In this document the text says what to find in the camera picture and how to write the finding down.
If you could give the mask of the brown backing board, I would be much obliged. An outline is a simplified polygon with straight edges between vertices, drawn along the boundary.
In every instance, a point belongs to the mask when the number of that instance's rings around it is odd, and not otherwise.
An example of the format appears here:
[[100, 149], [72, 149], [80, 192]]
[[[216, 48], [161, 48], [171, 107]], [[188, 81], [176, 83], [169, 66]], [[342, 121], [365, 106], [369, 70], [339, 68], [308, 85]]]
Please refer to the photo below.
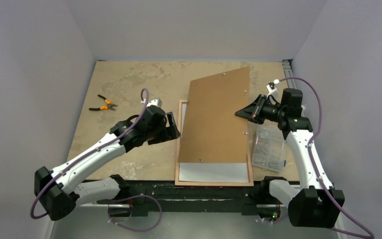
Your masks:
[[190, 82], [181, 133], [180, 163], [245, 163], [247, 120], [235, 113], [249, 104], [250, 67]]

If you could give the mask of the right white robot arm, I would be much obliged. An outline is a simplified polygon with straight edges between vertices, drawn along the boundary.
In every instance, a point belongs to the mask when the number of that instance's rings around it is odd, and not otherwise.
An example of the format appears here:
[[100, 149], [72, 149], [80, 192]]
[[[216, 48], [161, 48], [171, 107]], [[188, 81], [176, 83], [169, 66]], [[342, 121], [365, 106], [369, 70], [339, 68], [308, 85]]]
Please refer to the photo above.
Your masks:
[[260, 198], [267, 203], [274, 199], [283, 203], [289, 221], [295, 227], [331, 229], [336, 224], [345, 196], [343, 191], [334, 188], [321, 166], [311, 122], [301, 115], [302, 99], [302, 91], [286, 88], [280, 103], [273, 104], [267, 96], [258, 95], [235, 115], [255, 124], [263, 124], [265, 120], [276, 122], [297, 166], [300, 189], [285, 179], [268, 177], [268, 184], [259, 189]]

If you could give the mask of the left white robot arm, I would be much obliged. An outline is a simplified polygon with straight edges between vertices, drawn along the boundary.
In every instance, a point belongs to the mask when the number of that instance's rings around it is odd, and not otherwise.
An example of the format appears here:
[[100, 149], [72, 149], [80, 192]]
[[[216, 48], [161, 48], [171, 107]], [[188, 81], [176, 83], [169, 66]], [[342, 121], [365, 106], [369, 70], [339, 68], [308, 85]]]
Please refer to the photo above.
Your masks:
[[178, 130], [172, 112], [157, 105], [148, 105], [138, 115], [117, 122], [103, 138], [65, 164], [53, 169], [45, 166], [34, 173], [36, 196], [30, 216], [33, 219], [37, 204], [44, 208], [45, 216], [57, 221], [76, 206], [99, 200], [113, 200], [117, 204], [128, 199], [128, 190], [119, 175], [104, 180], [84, 182], [95, 171], [110, 161], [127, 154], [143, 144], [158, 144], [178, 139]]

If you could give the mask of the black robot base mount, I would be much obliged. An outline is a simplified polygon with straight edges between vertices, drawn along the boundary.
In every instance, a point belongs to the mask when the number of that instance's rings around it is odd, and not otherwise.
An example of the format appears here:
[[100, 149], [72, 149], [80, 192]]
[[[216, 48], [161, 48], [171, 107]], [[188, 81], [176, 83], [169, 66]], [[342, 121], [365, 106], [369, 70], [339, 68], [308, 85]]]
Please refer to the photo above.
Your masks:
[[279, 217], [284, 205], [268, 194], [264, 181], [254, 186], [177, 186], [174, 181], [121, 180], [114, 199], [98, 200], [109, 205], [109, 214], [120, 217], [122, 204], [133, 217], [149, 212], [240, 213], [243, 216]]

